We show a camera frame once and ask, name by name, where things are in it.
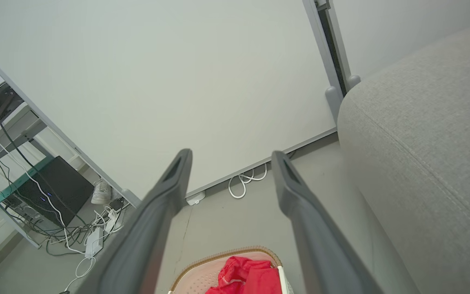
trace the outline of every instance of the shoe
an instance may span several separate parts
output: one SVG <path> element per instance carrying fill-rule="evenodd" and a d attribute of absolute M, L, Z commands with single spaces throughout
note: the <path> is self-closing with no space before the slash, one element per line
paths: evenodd
<path fill-rule="evenodd" d="M 111 199 L 111 187 L 104 179 L 94 183 L 95 189 L 93 190 L 92 200 L 93 204 L 108 204 Z"/>
<path fill-rule="evenodd" d="M 112 188 L 112 200 L 122 198 L 123 196 L 117 192 L 114 188 Z"/>

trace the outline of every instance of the sofa cushion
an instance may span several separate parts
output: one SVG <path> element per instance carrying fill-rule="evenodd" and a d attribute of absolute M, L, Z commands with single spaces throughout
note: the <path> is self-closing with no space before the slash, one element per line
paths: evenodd
<path fill-rule="evenodd" d="M 337 126 L 419 290 L 470 293 L 470 28 L 355 86 Z"/>

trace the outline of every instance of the computer tower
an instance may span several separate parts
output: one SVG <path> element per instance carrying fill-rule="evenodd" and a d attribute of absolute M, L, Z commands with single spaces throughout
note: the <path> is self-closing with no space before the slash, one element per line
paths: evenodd
<path fill-rule="evenodd" d="M 61 212 L 63 221 L 68 226 L 75 217 L 75 214 L 71 211 L 79 212 L 84 203 L 92 195 L 93 185 L 60 156 L 52 159 L 51 162 L 48 162 L 43 168 L 39 169 L 39 173 L 41 173 L 42 177 L 36 173 L 32 178 L 39 183 L 41 190 L 47 194 L 52 204 Z M 39 191 L 37 184 L 32 182 L 31 179 L 28 179 L 28 181 L 18 187 L 17 191 L 19 193 L 15 196 L 29 205 L 30 208 L 33 208 L 36 212 L 43 215 L 44 218 L 59 226 L 59 228 L 63 227 L 58 213 L 54 211 L 48 200 Z"/>

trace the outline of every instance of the pink basket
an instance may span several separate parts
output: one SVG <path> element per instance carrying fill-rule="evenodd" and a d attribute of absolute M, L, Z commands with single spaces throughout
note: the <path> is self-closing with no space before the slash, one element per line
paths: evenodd
<path fill-rule="evenodd" d="M 204 294 L 210 287 L 218 285 L 218 275 L 232 256 L 247 257 L 257 261 L 270 261 L 278 269 L 283 294 L 293 294 L 286 279 L 282 263 L 271 250 L 261 247 L 245 247 L 211 255 L 186 267 L 177 277 L 168 294 Z"/>

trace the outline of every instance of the red clothing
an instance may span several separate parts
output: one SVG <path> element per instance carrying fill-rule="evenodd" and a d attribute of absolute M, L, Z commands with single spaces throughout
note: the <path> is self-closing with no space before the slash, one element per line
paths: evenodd
<path fill-rule="evenodd" d="M 269 261 L 232 256 L 220 270 L 219 286 L 206 294 L 281 294 L 278 270 Z"/>

